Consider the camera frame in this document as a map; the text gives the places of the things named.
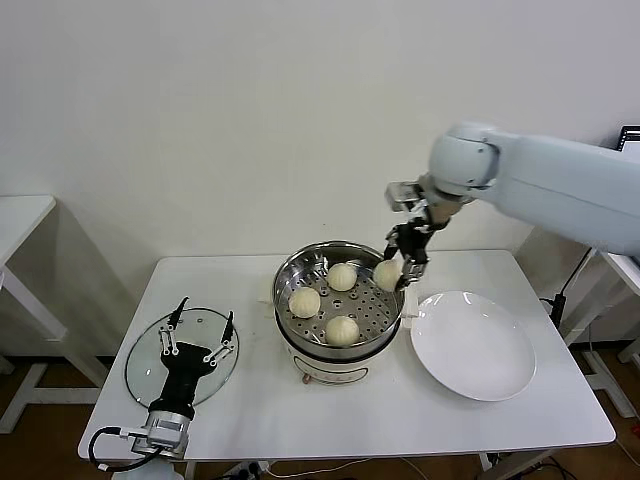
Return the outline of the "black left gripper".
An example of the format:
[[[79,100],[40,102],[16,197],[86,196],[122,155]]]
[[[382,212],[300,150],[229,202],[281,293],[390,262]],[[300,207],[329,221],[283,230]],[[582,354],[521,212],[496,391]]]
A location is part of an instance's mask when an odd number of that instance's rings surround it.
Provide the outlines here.
[[[178,342],[177,327],[189,298],[184,297],[171,312],[168,320],[159,327],[162,346],[161,362],[167,369],[160,396],[152,401],[148,412],[164,411],[175,414],[194,414],[193,402],[199,380],[214,372],[221,360],[235,350],[232,344],[234,334],[234,312],[227,317],[220,345],[213,351],[210,348]]]

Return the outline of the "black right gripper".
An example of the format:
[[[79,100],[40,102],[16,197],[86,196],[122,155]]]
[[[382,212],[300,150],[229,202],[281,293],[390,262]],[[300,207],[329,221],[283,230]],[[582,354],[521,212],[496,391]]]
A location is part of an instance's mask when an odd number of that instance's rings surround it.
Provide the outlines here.
[[[428,262],[426,246],[433,234],[431,226],[423,219],[395,225],[387,234],[384,259],[391,260],[397,254],[403,258],[401,274],[395,284],[396,291],[404,290],[424,275]]]

